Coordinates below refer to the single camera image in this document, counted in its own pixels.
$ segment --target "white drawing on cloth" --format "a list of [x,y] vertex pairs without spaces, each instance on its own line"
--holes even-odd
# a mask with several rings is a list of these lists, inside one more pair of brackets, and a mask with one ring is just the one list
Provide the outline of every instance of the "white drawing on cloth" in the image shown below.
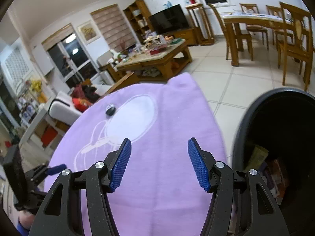
[[74,158],[75,170],[88,169],[97,162],[97,154],[105,152],[106,145],[112,152],[119,149],[125,138],[129,138],[131,143],[142,138],[155,123],[157,115],[155,99],[150,95],[137,95],[128,99],[111,118],[100,121],[94,127],[89,143]]

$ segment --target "white floor tile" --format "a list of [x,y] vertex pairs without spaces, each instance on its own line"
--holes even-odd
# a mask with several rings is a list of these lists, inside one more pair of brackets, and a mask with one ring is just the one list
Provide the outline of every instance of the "white floor tile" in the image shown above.
[[196,56],[207,56],[213,47],[211,45],[206,45],[206,46],[190,46],[188,48],[189,48],[191,56],[194,58]]
[[315,91],[308,90],[308,93],[310,93],[312,96],[314,96],[314,97],[315,97]]
[[271,80],[233,74],[222,102],[248,107],[261,94],[272,89]]
[[278,88],[285,88],[285,87],[289,87],[289,88],[296,88],[299,90],[304,90],[304,83],[302,81],[292,81],[291,78],[285,78],[285,86],[282,85],[282,81],[275,81],[275,89]]
[[213,72],[193,72],[193,78],[199,84],[207,100],[219,101],[228,81],[229,74]]
[[[291,62],[287,66],[287,72],[285,76],[285,87],[297,87],[301,88],[301,86],[304,85],[303,83],[303,74],[299,75],[299,64]],[[273,80],[276,82],[282,83],[283,80],[283,66],[281,66],[279,69],[277,67],[276,63],[271,63],[271,70],[272,70],[272,76]]]
[[213,45],[212,50],[208,53],[207,56],[223,56],[226,57],[226,44],[218,43]]
[[177,58],[177,57],[184,57],[184,54],[180,52],[174,58]]
[[218,37],[215,37],[215,44],[219,43],[219,42],[226,42],[224,35]]
[[[268,54],[267,54],[267,49],[264,46],[259,46],[259,47],[253,47],[253,57],[254,61],[268,61]],[[240,59],[240,64],[242,63],[242,59],[248,59],[251,60],[250,58],[250,53],[248,52],[247,46],[244,46],[244,51],[243,52],[238,52],[238,56]]]
[[243,60],[239,67],[234,67],[234,74],[247,75],[271,80],[271,68],[268,61]]
[[205,57],[193,57],[193,62],[189,63],[185,68],[181,71],[182,73],[193,73],[193,71],[198,67],[201,61],[204,60]]
[[308,86],[308,89],[313,93],[315,92],[315,73],[314,72],[311,73],[311,82]]
[[218,103],[208,102],[208,104],[209,104],[209,106],[210,106],[210,108],[212,110],[212,113],[214,113]]
[[246,109],[223,104],[218,107],[215,119],[223,135],[227,157],[232,155],[234,138],[245,112]]
[[226,164],[232,168],[233,155],[226,158]]
[[196,68],[196,71],[230,73],[232,68],[231,60],[226,60],[225,57],[207,56]]

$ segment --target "black trash can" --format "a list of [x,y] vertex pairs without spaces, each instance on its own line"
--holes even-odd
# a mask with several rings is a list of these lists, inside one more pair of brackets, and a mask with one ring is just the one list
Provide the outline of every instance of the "black trash can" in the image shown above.
[[243,171],[254,145],[281,157],[290,180],[280,205],[290,235],[315,235],[315,98],[301,90],[282,88],[260,96],[239,126],[233,169]]

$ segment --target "wooden side table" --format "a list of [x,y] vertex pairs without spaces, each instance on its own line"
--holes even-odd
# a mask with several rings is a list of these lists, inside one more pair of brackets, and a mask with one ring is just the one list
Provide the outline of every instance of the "wooden side table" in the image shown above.
[[[188,10],[188,14],[190,16],[191,21],[193,22],[194,26],[195,26],[195,32],[196,32],[196,37],[198,40],[198,43],[200,45],[213,45],[215,42],[214,39],[214,34],[213,34],[213,30],[210,24],[210,21],[208,19],[207,13],[204,10],[204,6],[201,3],[195,3],[192,5],[188,5],[186,6],[187,10]],[[202,22],[200,22],[198,20],[198,17],[195,14],[195,9],[199,10]],[[204,26],[204,28],[206,29],[207,32],[207,37],[205,38],[201,32],[201,25]]]

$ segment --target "purple cloth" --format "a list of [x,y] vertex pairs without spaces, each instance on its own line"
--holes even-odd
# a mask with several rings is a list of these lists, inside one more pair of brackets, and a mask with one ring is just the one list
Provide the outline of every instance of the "purple cloth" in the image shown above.
[[[109,104],[117,108],[112,118],[105,115]],[[113,129],[114,117],[121,113],[120,109],[124,111],[122,107],[127,107],[129,114],[119,116],[127,123]],[[139,126],[129,124],[135,117],[143,127],[141,136],[133,132]],[[114,136],[117,132],[127,136]],[[117,150],[117,141],[124,137],[133,139],[130,160],[120,187],[108,194],[119,234],[199,235],[211,194],[199,186],[188,156],[188,140],[195,137],[216,160],[226,162],[226,158],[218,125],[192,77],[185,73],[167,84],[136,84],[106,96],[69,129],[50,166],[65,163],[73,172],[87,169]],[[46,191],[56,177],[45,180]],[[90,236],[85,191],[81,196],[85,235]]]

